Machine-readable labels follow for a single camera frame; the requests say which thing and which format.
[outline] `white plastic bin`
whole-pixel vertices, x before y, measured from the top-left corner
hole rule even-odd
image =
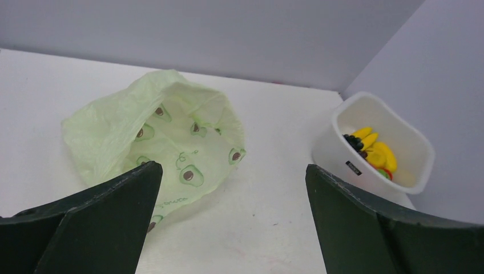
[[[342,136],[363,127],[372,127],[378,140],[394,152],[398,169],[393,181],[378,173]],[[420,132],[367,92],[353,95],[335,109],[313,149],[313,160],[320,167],[395,203],[402,192],[418,194],[424,190],[434,158],[434,148]]]

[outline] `white table surface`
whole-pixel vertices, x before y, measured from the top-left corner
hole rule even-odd
[[[0,215],[85,189],[61,120],[152,70],[1,50]],[[183,75],[227,94],[245,125],[248,153],[216,191],[148,234],[137,273],[325,273],[304,178],[339,94]]]

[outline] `plastic bag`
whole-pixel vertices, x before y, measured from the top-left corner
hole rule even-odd
[[[91,102],[62,128],[89,186],[150,160],[163,166],[150,230],[215,190],[245,156],[244,130],[227,97],[174,70],[148,73]]]

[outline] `white backdrop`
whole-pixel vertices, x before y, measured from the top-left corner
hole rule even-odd
[[[423,0],[0,0],[0,47],[344,90]]]

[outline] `white wall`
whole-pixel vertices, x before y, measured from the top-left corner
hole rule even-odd
[[[423,0],[0,0],[0,47],[344,90]]]
[[[344,92],[381,97],[433,143],[424,212],[484,223],[484,1],[426,0]]]

